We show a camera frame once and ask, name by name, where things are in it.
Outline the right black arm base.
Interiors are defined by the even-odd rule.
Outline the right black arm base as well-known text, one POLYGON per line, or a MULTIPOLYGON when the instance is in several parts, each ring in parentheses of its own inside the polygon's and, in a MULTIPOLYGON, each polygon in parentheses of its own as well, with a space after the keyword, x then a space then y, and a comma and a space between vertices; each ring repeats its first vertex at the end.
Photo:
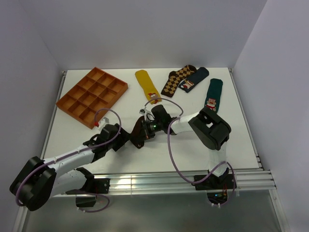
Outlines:
POLYGON ((229 200, 228 191, 231 190, 232 193, 235 192, 237 188, 236 181, 232 174, 224 174, 220 177, 211 175, 205 181, 192 184, 195 190, 205 190, 207 192, 207 198, 212 207, 221 207, 229 200))

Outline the brown striped-cuff sock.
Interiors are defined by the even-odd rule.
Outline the brown striped-cuff sock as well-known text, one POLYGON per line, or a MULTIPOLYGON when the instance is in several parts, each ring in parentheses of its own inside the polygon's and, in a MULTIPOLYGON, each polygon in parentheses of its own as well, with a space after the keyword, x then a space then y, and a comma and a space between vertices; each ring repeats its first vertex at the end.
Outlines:
POLYGON ((130 134, 130 142, 137 149, 141 149, 144 146, 144 141, 146 140, 145 130, 142 127, 143 121, 144 121, 144 116, 139 117, 130 134))

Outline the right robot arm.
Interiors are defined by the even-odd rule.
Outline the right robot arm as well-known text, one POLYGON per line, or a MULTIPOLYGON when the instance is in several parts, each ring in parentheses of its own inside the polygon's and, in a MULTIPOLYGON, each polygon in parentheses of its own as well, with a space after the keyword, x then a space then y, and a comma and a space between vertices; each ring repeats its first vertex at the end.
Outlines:
POLYGON ((171 117, 164 106, 157 105, 151 111, 141 109, 140 114, 138 147, 142 147, 144 141, 154 138, 159 131, 169 135, 192 131, 209 150, 209 171, 212 172, 209 176, 210 185, 218 189, 225 183, 228 171, 226 143, 231 127, 214 111, 205 106, 188 116, 171 117))

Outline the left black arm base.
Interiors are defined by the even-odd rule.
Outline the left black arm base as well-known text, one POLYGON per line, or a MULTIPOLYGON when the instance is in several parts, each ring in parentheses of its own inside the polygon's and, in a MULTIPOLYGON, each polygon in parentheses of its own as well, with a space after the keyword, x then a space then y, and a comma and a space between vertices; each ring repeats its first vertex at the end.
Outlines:
POLYGON ((99 203, 99 200, 103 200, 105 205, 102 209, 106 209, 110 204, 110 199, 106 194, 109 193, 110 188, 110 179, 103 178, 97 179, 94 178, 89 184, 86 184, 82 189, 74 189, 66 191, 67 195, 76 195, 75 204, 79 210, 85 210, 86 212, 97 212, 97 210, 89 210, 86 208, 92 208, 96 203, 99 203))

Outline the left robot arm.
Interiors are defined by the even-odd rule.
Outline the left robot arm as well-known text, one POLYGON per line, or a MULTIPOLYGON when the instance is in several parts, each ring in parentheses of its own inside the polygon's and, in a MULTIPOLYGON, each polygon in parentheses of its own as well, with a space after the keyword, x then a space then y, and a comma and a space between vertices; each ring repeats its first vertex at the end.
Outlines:
POLYGON ((19 206, 30 211, 41 208, 51 197, 61 194, 91 194, 99 189, 94 175, 83 166, 117 151, 131 135, 119 124, 107 124, 76 149, 54 158, 30 158, 10 185, 19 206))

